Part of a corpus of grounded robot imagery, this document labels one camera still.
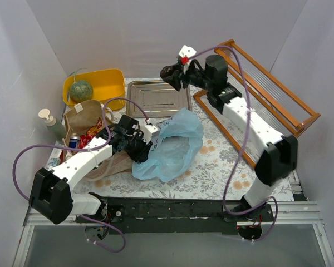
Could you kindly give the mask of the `blue drink can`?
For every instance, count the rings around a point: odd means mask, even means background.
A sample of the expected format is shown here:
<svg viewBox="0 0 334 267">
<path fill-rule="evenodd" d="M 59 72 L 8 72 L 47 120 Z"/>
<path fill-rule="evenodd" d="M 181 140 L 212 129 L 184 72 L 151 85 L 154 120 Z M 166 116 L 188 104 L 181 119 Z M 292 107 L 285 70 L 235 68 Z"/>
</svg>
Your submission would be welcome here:
<svg viewBox="0 0 334 267">
<path fill-rule="evenodd" d="M 80 148 L 80 136 L 72 135 L 68 142 L 69 148 L 79 149 Z"/>
</svg>

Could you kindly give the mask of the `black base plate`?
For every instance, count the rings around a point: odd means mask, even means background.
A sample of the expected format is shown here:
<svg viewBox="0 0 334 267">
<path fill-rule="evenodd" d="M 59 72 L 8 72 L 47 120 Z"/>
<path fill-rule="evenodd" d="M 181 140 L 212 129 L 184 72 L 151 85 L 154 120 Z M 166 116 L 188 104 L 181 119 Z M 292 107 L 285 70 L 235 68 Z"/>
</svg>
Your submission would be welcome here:
<svg viewBox="0 0 334 267">
<path fill-rule="evenodd" d="M 124 234 L 221 233 L 236 235 L 237 223 L 256 225 L 273 220 L 271 206 L 248 215 L 225 213 L 220 200 L 105 198 L 94 215 L 79 216 L 78 223 L 108 223 Z"/>
</svg>

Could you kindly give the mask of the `light blue plastic bag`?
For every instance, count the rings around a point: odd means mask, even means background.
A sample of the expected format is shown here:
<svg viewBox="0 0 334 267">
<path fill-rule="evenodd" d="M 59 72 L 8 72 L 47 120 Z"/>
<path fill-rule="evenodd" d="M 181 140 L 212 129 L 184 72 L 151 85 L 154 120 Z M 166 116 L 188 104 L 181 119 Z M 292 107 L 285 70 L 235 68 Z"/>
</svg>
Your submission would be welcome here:
<svg viewBox="0 0 334 267">
<path fill-rule="evenodd" d="M 203 145 L 203 125 L 195 113 L 185 108 L 158 126 L 160 132 L 153 138 L 148 159 L 132 165 L 136 179 L 171 181 L 190 167 Z"/>
</svg>

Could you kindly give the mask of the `floral table mat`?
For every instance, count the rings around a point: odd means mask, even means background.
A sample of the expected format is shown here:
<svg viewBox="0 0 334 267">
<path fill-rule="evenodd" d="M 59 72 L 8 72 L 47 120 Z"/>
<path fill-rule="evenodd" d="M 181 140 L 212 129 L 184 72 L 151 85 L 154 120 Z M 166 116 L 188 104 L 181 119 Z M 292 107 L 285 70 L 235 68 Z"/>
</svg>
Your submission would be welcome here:
<svg viewBox="0 0 334 267">
<path fill-rule="evenodd" d="M 192 110 L 203 125 L 203 145 L 186 172 L 169 182 L 159 179 L 142 181 L 134 178 L 131 171 L 121 172 L 98 181 L 81 180 L 75 186 L 74 193 L 95 192 L 108 197 L 221 200 L 238 151 L 193 99 L 193 94 L 199 90 L 190 87 Z M 253 167 L 240 160 L 228 187 L 227 199 L 239 200 L 255 178 Z M 294 201 L 289 178 L 282 179 L 271 195 L 277 201 Z"/>
</svg>

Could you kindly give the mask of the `red snack packet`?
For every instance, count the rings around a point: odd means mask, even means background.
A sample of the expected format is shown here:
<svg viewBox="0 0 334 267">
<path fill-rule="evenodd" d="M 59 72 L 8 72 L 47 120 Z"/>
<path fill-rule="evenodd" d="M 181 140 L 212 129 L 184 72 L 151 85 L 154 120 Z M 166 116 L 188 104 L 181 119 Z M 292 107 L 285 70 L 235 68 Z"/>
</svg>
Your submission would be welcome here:
<svg viewBox="0 0 334 267">
<path fill-rule="evenodd" d="M 102 119 L 98 118 L 97 124 L 90 127 L 85 134 L 80 135 L 79 148 L 83 149 L 102 129 Z"/>
</svg>

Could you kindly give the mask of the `orange wooden rack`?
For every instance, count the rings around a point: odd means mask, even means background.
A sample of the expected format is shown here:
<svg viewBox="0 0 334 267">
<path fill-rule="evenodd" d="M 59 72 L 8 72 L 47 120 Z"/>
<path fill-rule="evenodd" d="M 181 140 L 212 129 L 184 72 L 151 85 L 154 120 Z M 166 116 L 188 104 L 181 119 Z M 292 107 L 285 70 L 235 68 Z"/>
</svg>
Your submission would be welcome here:
<svg viewBox="0 0 334 267">
<path fill-rule="evenodd" d="M 251 99 L 256 100 L 253 106 L 260 116 L 270 118 L 268 124 L 277 128 L 278 131 L 285 131 L 300 137 L 319 117 L 320 114 L 311 109 L 298 96 L 289 90 L 284 84 L 278 81 L 254 58 L 240 48 L 234 40 L 228 40 L 219 46 L 229 46 L 237 53 L 244 69 L 248 89 L 252 95 Z M 223 48 L 215 48 L 214 52 L 221 55 L 229 67 L 230 75 L 240 84 L 242 78 L 240 69 L 232 53 Z M 231 133 L 230 127 L 224 126 L 222 121 L 213 114 L 212 108 L 207 107 L 207 92 L 200 90 L 194 94 L 194 99 L 199 106 L 207 113 L 209 118 L 216 124 L 217 128 L 226 136 L 239 151 L 241 141 L 237 141 L 236 134 Z"/>
</svg>

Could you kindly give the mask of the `brown burlap tote bag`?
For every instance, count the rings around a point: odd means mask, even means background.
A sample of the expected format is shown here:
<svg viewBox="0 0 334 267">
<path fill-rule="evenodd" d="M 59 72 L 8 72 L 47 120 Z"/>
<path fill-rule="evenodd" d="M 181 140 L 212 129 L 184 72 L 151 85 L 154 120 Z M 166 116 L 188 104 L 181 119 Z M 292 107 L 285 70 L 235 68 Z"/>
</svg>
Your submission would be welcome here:
<svg viewBox="0 0 334 267">
<path fill-rule="evenodd" d="M 66 137 L 62 140 L 63 145 L 68 146 L 72 135 L 83 135 L 90 127 L 96 125 L 98 118 L 102 119 L 102 108 L 103 104 L 99 101 L 88 100 L 76 104 L 67 111 L 63 115 L 66 128 Z M 127 153 L 117 152 L 111 158 L 101 162 L 97 168 L 91 170 L 83 180 L 94 182 L 121 172 L 130 172 L 132 163 L 133 161 Z"/>
</svg>

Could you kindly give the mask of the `green melon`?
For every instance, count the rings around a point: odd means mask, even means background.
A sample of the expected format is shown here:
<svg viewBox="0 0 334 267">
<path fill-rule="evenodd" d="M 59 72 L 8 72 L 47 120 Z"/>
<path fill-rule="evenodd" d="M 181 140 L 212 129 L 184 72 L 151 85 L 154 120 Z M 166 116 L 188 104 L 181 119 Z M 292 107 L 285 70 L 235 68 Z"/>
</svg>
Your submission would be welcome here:
<svg viewBox="0 0 334 267">
<path fill-rule="evenodd" d="M 91 100 L 93 97 L 94 91 L 92 85 L 87 80 L 76 80 L 77 73 L 84 69 L 79 68 L 73 73 L 73 84 L 69 89 L 70 98 L 77 103 Z"/>
</svg>

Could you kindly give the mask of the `silver metal tray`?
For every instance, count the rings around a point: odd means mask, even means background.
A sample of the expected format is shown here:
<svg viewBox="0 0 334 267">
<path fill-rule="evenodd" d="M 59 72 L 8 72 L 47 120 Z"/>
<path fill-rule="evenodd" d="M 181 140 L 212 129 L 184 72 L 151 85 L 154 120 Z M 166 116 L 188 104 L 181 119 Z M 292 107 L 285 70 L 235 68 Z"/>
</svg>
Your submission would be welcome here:
<svg viewBox="0 0 334 267">
<path fill-rule="evenodd" d="M 190 90 L 177 91 L 163 81 L 132 81 L 127 98 L 126 114 L 133 118 L 170 117 L 182 108 L 192 110 Z"/>
</svg>

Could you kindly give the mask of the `green pump bottle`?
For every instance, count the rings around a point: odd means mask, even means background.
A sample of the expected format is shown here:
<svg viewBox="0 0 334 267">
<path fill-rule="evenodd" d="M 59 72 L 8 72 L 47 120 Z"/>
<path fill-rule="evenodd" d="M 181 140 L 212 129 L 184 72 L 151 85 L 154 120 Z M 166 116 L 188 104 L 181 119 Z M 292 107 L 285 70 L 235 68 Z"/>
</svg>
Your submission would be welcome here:
<svg viewBox="0 0 334 267">
<path fill-rule="evenodd" d="M 58 142 L 62 142 L 66 137 L 66 129 L 60 120 L 57 120 L 51 115 L 49 109 L 42 109 L 39 111 L 38 116 L 42 119 L 47 127 L 47 130 L 54 135 Z"/>
</svg>

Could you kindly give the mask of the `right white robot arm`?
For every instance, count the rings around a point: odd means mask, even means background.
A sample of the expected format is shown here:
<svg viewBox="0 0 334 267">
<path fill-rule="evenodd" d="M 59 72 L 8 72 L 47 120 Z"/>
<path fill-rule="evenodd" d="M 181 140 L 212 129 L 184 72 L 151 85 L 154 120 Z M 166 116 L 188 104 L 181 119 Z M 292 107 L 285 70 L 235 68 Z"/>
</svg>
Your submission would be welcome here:
<svg viewBox="0 0 334 267">
<path fill-rule="evenodd" d="M 205 60 L 204 68 L 196 59 L 186 63 L 186 58 L 179 57 L 177 63 L 160 71 L 160 77 L 177 91 L 188 85 L 206 90 L 209 104 L 243 130 L 243 142 L 251 141 L 259 152 L 254 168 L 256 178 L 250 189 L 238 206 L 231 210 L 224 208 L 229 216 L 253 221 L 260 216 L 274 187 L 296 168 L 298 141 L 293 135 L 285 136 L 275 130 L 255 113 L 249 94 L 243 95 L 229 83 L 227 73 L 224 58 L 211 55 Z"/>
</svg>

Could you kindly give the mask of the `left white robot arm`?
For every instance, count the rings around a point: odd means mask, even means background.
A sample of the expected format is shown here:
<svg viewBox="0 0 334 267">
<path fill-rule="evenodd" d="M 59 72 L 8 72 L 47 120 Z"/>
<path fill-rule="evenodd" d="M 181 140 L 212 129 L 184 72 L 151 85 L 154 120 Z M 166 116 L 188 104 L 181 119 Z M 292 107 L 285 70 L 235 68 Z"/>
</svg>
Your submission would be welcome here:
<svg viewBox="0 0 334 267">
<path fill-rule="evenodd" d="M 88 215 L 100 223 L 107 217 L 107 201 L 104 197 L 90 192 L 74 194 L 74 187 L 93 168 L 112 158 L 117 152 L 125 152 L 134 162 L 148 159 L 153 138 L 159 128 L 151 123 L 139 122 L 123 115 L 116 124 L 103 128 L 85 146 L 64 163 L 52 170 L 44 168 L 35 174 L 29 198 L 29 206 L 54 224 L 64 222 L 70 215 Z"/>
</svg>

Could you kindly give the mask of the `yellow plastic basket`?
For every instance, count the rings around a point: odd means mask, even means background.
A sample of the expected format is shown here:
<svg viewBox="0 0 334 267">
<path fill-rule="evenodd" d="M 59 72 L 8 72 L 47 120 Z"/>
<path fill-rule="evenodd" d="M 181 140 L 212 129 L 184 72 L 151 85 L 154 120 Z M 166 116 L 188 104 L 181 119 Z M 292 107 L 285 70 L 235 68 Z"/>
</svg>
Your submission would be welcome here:
<svg viewBox="0 0 334 267">
<path fill-rule="evenodd" d="M 71 97 L 70 88 L 75 82 L 86 81 L 92 87 L 92 96 L 85 100 L 96 100 L 105 104 L 111 98 L 125 97 L 125 79 L 118 69 L 106 69 L 91 72 L 82 72 L 81 68 L 73 72 L 63 83 L 62 99 L 69 107 L 78 104 Z"/>
</svg>

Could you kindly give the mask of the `aluminium frame rail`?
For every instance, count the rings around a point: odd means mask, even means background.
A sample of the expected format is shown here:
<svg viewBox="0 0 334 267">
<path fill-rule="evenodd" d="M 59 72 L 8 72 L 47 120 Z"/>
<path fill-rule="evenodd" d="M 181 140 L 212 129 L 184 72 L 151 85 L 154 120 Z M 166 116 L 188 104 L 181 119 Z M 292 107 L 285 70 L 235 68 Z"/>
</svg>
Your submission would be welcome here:
<svg viewBox="0 0 334 267">
<path fill-rule="evenodd" d="M 280 201 L 276 224 L 323 224 L 316 201 Z M 49 219 L 29 208 L 23 226 L 54 226 Z"/>
</svg>

